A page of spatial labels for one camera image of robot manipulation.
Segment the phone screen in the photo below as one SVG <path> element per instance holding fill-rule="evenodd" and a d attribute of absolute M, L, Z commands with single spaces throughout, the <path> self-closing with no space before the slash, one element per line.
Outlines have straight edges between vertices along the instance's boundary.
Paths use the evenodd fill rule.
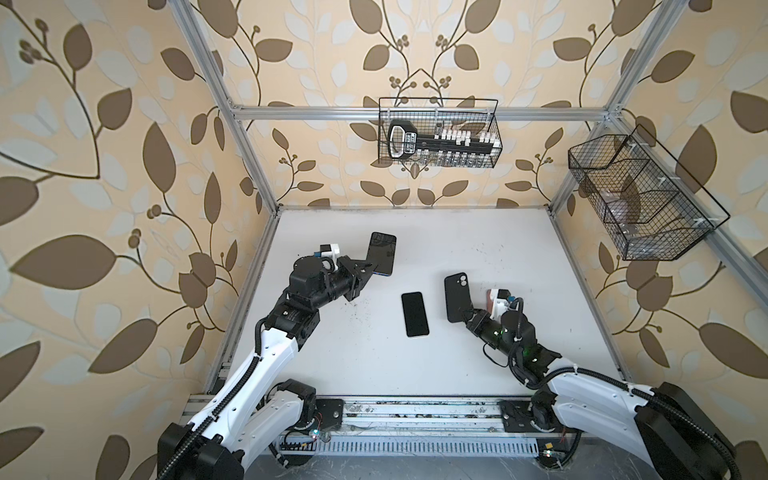
<path fill-rule="evenodd" d="M 386 233 L 371 233 L 371 241 L 368 244 L 368 255 L 366 260 L 374 262 L 376 268 L 374 273 L 379 275 L 392 275 L 392 266 L 395 264 L 395 245 L 397 237 Z"/>
<path fill-rule="evenodd" d="M 406 318 L 406 335 L 429 335 L 427 312 L 424 310 L 422 293 L 404 293 L 400 298 L 402 299 L 402 313 Z"/>

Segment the aluminum frame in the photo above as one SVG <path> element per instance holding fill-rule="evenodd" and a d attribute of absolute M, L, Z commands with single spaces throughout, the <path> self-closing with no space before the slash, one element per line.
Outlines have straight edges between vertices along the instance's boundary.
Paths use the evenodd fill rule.
<path fill-rule="evenodd" d="M 408 108 L 424 111 L 455 111 L 455 108 Z M 232 107 L 237 120 L 379 120 L 378 108 L 365 107 Z M 543 108 L 499 107 L 497 121 L 603 121 L 608 112 L 605 108 Z"/>
<path fill-rule="evenodd" d="M 613 116 L 620 114 L 621 109 L 627 103 L 630 94 L 640 80 L 641 75 L 645 72 L 650 60 L 656 55 L 661 44 L 664 43 L 664 40 L 669 36 L 670 31 L 672 31 L 677 20 L 680 19 L 680 16 L 683 14 L 687 5 L 687 0 L 665 0 L 665 2 L 661 3 L 659 11 L 654 16 L 648 31 L 637 46 L 637 50 L 634 55 L 632 55 L 632 59 L 624 70 L 624 74 L 621 75 L 616 88 L 608 98 L 608 102 L 605 106 L 607 111 L 606 119 L 608 121 L 610 121 Z M 566 191 L 573 191 L 576 186 L 576 179 L 574 179 L 572 175 L 566 175 L 563 184 L 561 185 L 561 189 L 550 204 L 550 209 L 555 214 L 558 214 L 560 210 L 565 207 L 565 203 L 570 195 L 565 195 L 563 193 Z"/>
<path fill-rule="evenodd" d="M 266 257 L 270 252 L 272 239 L 275 237 L 279 222 L 279 214 L 270 216 L 269 220 L 266 221 L 264 233 L 261 236 L 258 248 L 256 248 L 256 254 L 248 268 L 248 273 L 245 276 L 243 285 L 240 287 L 240 296 L 237 298 L 235 307 L 232 309 L 232 315 L 230 317 L 229 325 L 227 325 L 227 331 L 224 332 L 224 337 L 221 339 L 219 349 L 214 357 L 215 360 L 211 364 L 211 369 L 205 380 L 205 392 L 210 392 L 214 388 L 216 381 L 220 377 L 220 371 L 222 370 L 224 363 L 229 363 L 232 359 L 234 347 L 243 332 L 243 325 L 248 316 L 248 310 L 250 309 L 250 304 L 253 300 L 253 294 L 256 292 L 256 285 L 258 285 L 259 280 L 261 279 L 261 273 L 264 271 Z"/>
<path fill-rule="evenodd" d="M 592 291 L 590 290 L 589 284 L 587 283 L 587 278 L 581 271 L 581 268 L 576 261 L 576 256 L 574 255 L 573 250 L 571 250 L 571 247 L 568 245 L 568 242 L 565 239 L 563 230 L 560 228 L 560 224 L 558 223 L 557 215 L 553 212 L 550 212 L 549 219 L 552 222 L 554 232 L 558 235 L 560 245 L 562 245 L 563 250 L 565 250 L 565 256 L 568 258 L 568 262 L 571 264 L 571 268 L 574 271 L 574 275 L 576 276 L 578 285 L 581 288 L 581 292 L 584 294 L 584 298 L 587 300 L 589 310 L 592 312 L 592 316 L 597 320 L 598 329 L 600 330 L 600 334 L 603 336 L 605 346 L 608 348 L 608 352 L 611 354 L 611 358 L 614 360 L 616 369 L 621 374 L 622 379 L 626 380 L 627 382 L 632 382 L 633 379 L 631 371 L 629 370 L 629 365 L 624 361 L 621 355 L 619 355 L 618 346 L 614 341 L 613 335 L 611 335 L 611 332 L 608 330 L 608 322 L 603 316 L 597 300 L 592 296 Z"/>
<path fill-rule="evenodd" d="M 195 21 L 192 8 L 187 0 L 170 0 L 169 3 L 170 9 L 174 13 L 174 18 L 176 18 L 176 23 L 181 33 L 187 39 L 192 54 L 200 66 L 200 71 L 210 89 L 210 94 L 214 97 L 221 117 L 227 124 L 235 145 L 243 156 L 243 164 L 246 170 L 248 170 L 250 177 L 253 178 L 257 190 L 261 193 L 263 205 L 267 212 L 274 215 L 277 212 L 277 202 L 275 201 L 270 182 L 261 167 L 256 152 L 253 150 L 253 145 L 248 140 L 245 128 L 233 115 L 229 95 L 227 95 L 227 88 L 224 86 L 221 74 L 219 74 L 219 68 L 216 66 L 214 57 L 208 49 L 205 38 Z"/>

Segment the black wire basket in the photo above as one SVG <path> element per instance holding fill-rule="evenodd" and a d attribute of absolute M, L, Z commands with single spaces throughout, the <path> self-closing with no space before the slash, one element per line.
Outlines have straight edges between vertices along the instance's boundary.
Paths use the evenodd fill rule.
<path fill-rule="evenodd" d="M 493 168 L 503 149 L 497 106 L 484 98 L 382 97 L 379 159 L 403 166 Z"/>
<path fill-rule="evenodd" d="M 674 161 L 674 173 L 656 163 L 647 150 L 652 146 Z M 730 218 L 642 125 L 629 135 L 603 135 L 572 147 L 568 169 L 623 260 L 676 260 Z M 705 213 L 702 200 L 717 213 Z"/>

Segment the phone case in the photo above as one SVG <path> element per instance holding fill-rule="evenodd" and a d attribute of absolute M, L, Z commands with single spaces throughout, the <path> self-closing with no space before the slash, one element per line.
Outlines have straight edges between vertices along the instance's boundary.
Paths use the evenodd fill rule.
<path fill-rule="evenodd" d="M 466 273 L 445 278 L 445 312 L 450 323 L 466 322 L 472 318 L 474 307 L 469 298 L 469 280 Z"/>

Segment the wall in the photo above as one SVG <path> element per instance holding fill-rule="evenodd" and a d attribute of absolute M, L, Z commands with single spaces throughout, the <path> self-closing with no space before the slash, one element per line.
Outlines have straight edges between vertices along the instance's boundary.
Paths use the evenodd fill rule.
<path fill-rule="evenodd" d="M 162 3 L 0 1 L 0 478 L 149 478 L 266 222 Z"/>
<path fill-rule="evenodd" d="M 193 0 L 235 102 L 602 106 L 653 0 Z"/>
<path fill-rule="evenodd" d="M 768 267 L 766 20 L 757 0 L 691 2 L 625 114 L 680 156 Z M 766 313 L 705 243 L 674 262 L 624 262 L 581 194 L 558 219 L 634 380 L 682 386 L 739 444 L 743 478 L 764 478 Z"/>
<path fill-rule="evenodd" d="M 311 207 L 545 205 L 565 176 L 566 150 L 588 133 L 584 122 L 501 122 L 503 153 L 488 169 L 379 159 L 376 126 L 367 123 L 254 121 L 247 127 L 275 198 Z"/>

